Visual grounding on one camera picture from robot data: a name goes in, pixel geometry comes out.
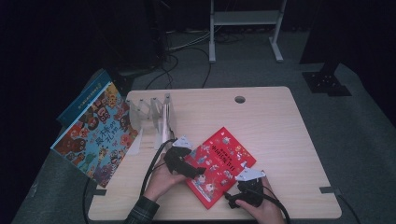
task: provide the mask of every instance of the gray carpet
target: gray carpet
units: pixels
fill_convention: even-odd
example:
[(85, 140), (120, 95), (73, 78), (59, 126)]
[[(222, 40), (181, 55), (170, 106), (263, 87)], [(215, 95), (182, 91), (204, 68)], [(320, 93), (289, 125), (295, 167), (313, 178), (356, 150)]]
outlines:
[[(361, 223), (393, 223), (396, 219), (393, 211), (396, 208), (396, 129), (363, 88), (359, 77), (343, 65), (337, 68), (335, 75), (352, 96), (311, 93), (302, 72), (318, 71), (321, 64), (299, 64), (308, 33), (280, 34), (278, 44), (283, 63), (275, 61), (268, 35), (245, 34), (241, 41), (217, 44), (217, 62), (211, 65), (205, 88), (290, 88), (331, 185), (344, 193)], [(175, 47), (197, 37), (171, 34), (169, 42)], [(194, 47), (206, 52), (208, 48), (207, 42)], [(173, 55), (178, 58), (178, 64), (169, 72), (173, 79), (171, 85), (169, 77), (164, 75), (148, 88), (202, 88), (209, 69), (206, 55), (198, 49), (184, 49)], [(163, 66), (169, 69), (175, 62), (169, 57)], [(163, 70), (158, 69), (138, 77), (132, 89), (145, 89), (161, 73)], [(35, 194), (28, 195), (14, 223), (84, 223), (84, 175), (50, 152), (36, 183)], [(87, 207), (93, 189), (91, 183), (85, 200)], [(293, 220), (291, 223), (356, 223), (347, 206), (340, 200), (339, 203), (343, 215), (336, 220)]]

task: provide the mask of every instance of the human hand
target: human hand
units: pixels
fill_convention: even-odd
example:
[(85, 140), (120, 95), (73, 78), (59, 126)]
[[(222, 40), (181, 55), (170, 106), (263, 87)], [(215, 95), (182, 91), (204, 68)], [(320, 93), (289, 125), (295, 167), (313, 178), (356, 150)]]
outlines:
[(161, 154), (160, 159), (154, 165), (151, 178), (148, 182), (148, 187), (143, 193), (143, 196), (154, 202), (157, 202), (157, 200), (174, 185), (187, 178), (184, 175), (172, 175), (163, 160), (164, 156), (165, 153)]
[[(262, 184), (269, 189), (263, 188), (264, 194), (274, 197), (274, 195), (270, 192), (272, 189), (266, 176), (262, 177)], [(236, 200), (235, 203), (248, 211), (254, 218), (256, 218), (259, 224), (285, 223), (280, 209), (274, 203), (271, 203), (268, 200), (264, 199), (259, 207), (252, 206), (243, 200)]]

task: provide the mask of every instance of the illustrated book cover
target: illustrated book cover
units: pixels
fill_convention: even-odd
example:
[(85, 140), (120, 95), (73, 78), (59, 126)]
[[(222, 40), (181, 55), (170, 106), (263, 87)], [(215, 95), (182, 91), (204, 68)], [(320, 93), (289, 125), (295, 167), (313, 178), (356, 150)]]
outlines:
[(256, 159), (224, 127), (204, 141), (185, 158), (194, 167), (205, 167), (203, 175), (186, 180), (206, 209), (211, 208), (235, 183), (243, 165), (251, 167)]
[(129, 106), (120, 96), (106, 71), (96, 78), (64, 113), (74, 121), (51, 149), (70, 161), (98, 185), (106, 187), (138, 131), (132, 127)]

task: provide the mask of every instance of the blue book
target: blue book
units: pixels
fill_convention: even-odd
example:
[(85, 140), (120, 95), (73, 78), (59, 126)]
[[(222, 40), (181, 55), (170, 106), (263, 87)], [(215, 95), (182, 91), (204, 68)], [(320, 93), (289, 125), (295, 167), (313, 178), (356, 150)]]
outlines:
[(98, 92), (103, 89), (105, 85), (111, 82), (111, 77), (106, 70), (99, 70), (94, 76), (93, 81), (81, 92), (76, 100), (66, 108), (57, 120), (64, 127), (69, 127), (70, 124), (81, 114), (83, 110), (89, 105), (97, 96)]
[(67, 129), (51, 149), (105, 188), (138, 135), (129, 108), (103, 71), (60, 116)]

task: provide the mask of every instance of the black bracket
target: black bracket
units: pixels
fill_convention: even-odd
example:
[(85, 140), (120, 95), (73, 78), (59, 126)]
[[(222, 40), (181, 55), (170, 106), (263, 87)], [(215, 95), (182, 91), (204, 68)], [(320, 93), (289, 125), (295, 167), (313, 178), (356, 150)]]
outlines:
[(346, 86), (341, 85), (334, 74), (303, 72), (303, 77), (313, 93), (327, 93), (329, 96), (351, 96)]

